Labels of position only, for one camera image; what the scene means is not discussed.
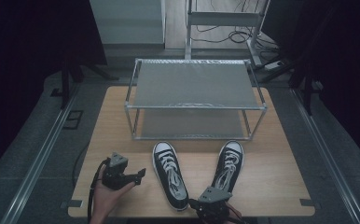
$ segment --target sneaker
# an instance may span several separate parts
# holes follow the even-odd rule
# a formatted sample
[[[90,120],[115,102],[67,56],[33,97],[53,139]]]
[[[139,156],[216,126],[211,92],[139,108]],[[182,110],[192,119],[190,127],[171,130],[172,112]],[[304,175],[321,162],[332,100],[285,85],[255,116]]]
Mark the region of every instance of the sneaker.
[[[177,211],[185,210],[188,207],[188,192],[176,153],[169,143],[159,142],[154,146],[153,165],[171,206]]]
[[[236,141],[227,142],[220,151],[212,187],[231,193],[243,167],[243,148]]]

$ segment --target wooden table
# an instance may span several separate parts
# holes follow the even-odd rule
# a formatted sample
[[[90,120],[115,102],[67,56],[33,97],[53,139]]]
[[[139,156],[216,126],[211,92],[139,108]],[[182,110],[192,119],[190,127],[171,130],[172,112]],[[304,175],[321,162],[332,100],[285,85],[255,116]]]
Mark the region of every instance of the wooden table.
[[[72,200],[81,207],[70,207],[72,217],[86,217],[90,183],[99,164],[117,152],[129,159],[125,175],[146,168],[140,186],[120,201],[111,216],[116,217],[196,217],[188,207],[174,211],[167,202],[152,165],[152,149],[157,141],[132,140],[124,111],[127,87],[110,87],[90,140]],[[229,202],[244,217],[312,216],[313,206],[304,206],[310,195],[299,172],[269,93],[264,98],[268,112],[252,141],[241,141],[244,165]],[[189,198],[198,199],[212,183],[218,153],[225,140],[168,141],[177,153]]]

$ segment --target electrical cable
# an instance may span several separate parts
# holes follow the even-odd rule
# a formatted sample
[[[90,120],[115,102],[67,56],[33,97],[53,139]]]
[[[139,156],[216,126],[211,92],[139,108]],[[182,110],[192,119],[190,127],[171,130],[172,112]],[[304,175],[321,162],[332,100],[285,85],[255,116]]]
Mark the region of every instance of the electrical cable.
[[[256,1],[255,13],[256,13],[256,9],[257,9],[257,7],[258,7],[258,3],[259,3],[259,0]]]
[[[250,7],[250,0],[247,3],[246,9],[244,9],[245,5],[246,5],[246,0],[244,0],[243,6],[242,6],[242,12],[247,12],[247,9]]]
[[[212,6],[213,11],[215,11],[215,7],[213,6],[213,0],[210,0],[210,6]]]
[[[236,217],[240,220],[241,223],[247,224],[247,222],[243,221],[242,218],[233,210],[233,208],[231,208],[229,206],[227,206],[227,208],[230,209],[236,215]],[[234,218],[231,218],[231,219],[228,218],[228,221],[231,221],[231,222],[236,221],[236,222],[238,222],[238,220],[236,220]]]
[[[78,153],[78,156],[76,158],[75,164],[73,165],[73,170],[72,170],[72,182],[73,182],[73,188],[76,187],[76,167],[78,164],[79,159],[81,158],[81,155],[83,154],[83,152],[88,148],[88,146],[90,145],[90,141],[82,148],[82,150]]]
[[[242,40],[235,40],[235,39],[233,39],[233,36],[239,36],[239,37],[241,37],[242,38]],[[243,32],[243,31],[232,31],[231,33],[229,33],[229,35],[228,35],[228,37],[229,37],[229,39],[232,41],[232,42],[234,42],[234,43],[236,43],[236,44],[241,44],[241,43],[244,43],[244,42],[246,42],[249,38],[250,38],[250,34],[247,34],[246,32]]]
[[[193,41],[204,41],[204,42],[215,43],[215,44],[216,44],[216,43],[221,43],[221,42],[224,42],[224,41],[228,40],[229,37],[227,37],[227,38],[225,38],[225,39],[222,39],[222,40],[195,39],[195,38],[192,38],[192,37],[191,37],[191,39],[192,39]]]
[[[260,39],[257,39],[256,44],[260,49],[266,49],[266,50],[270,50],[272,52],[278,52],[279,51],[279,48],[267,47],[267,46],[261,44],[259,41],[260,41]]]
[[[240,0],[239,4],[235,7],[235,10],[233,10],[233,12],[236,12],[236,9],[238,9],[238,7],[241,5],[242,2],[246,2],[246,0]]]
[[[110,158],[107,158],[106,160],[102,161],[101,164],[98,167],[98,170],[95,173],[95,176],[93,177],[92,183],[90,184],[90,195],[88,197],[88,223],[90,223],[90,219],[92,218],[92,202],[93,202],[93,194],[95,192],[95,186],[96,182],[99,180],[99,173],[101,172],[102,166],[107,163],[107,161],[110,160]]]
[[[220,27],[220,26],[214,26],[214,27],[208,28],[206,30],[200,30],[199,26],[197,25],[197,31],[200,32],[200,33],[203,33],[203,32],[207,32],[207,31],[211,31],[211,30],[213,30],[213,29],[215,29],[217,27]]]

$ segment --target gray floor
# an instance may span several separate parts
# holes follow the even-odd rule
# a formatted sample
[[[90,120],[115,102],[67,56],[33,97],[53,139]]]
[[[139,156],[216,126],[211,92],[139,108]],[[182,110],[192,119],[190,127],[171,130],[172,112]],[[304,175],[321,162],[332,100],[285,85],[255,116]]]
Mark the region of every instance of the gray floor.
[[[76,130],[61,130],[47,162],[38,177],[33,191],[19,217],[19,223],[86,223],[85,218],[77,219],[67,215],[61,208],[73,193],[72,173],[77,177],[88,145],[94,124],[110,86],[124,85],[132,73],[135,57],[145,58],[182,58],[181,51],[164,49],[119,49],[106,48],[110,65],[102,67],[119,81],[107,80],[84,69],[85,80],[80,85],[72,110],[82,110],[81,122]],[[247,58],[247,52],[196,52],[195,58]],[[263,78],[268,72],[257,71],[257,77]],[[302,117],[296,97],[287,86],[290,74],[284,74],[266,87],[283,124],[298,167],[316,207],[312,217],[258,217],[258,223],[353,223],[343,201],[343,195],[313,140],[305,119]],[[61,98],[51,97],[53,89],[61,87],[60,74],[47,78],[45,90],[19,135],[0,160],[0,220],[6,213],[23,178],[44,144],[53,123],[60,113]],[[344,131],[335,118],[327,111],[318,95],[312,97],[312,118],[319,128],[327,147],[335,158],[350,186],[355,199],[360,204],[360,150],[352,138]],[[126,223],[127,220],[109,220],[110,223]]]

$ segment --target white shoelace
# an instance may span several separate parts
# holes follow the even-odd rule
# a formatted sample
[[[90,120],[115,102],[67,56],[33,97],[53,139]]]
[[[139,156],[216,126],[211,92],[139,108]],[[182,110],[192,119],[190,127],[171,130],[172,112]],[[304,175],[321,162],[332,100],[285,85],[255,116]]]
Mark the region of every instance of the white shoelace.
[[[180,176],[177,174],[177,165],[174,163],[173,153],[171,151],[164,152],[158,156],[160,163],[168,175],[169,188],[175,195],[180,195],[178,186],[182,183]]]
[[[228,191],[230,179],[236,171],[236,164],[239,162],[239,156],[235,152],[228,150],[226,151],[224,162],[224,171],[216,179],[215,187]]]

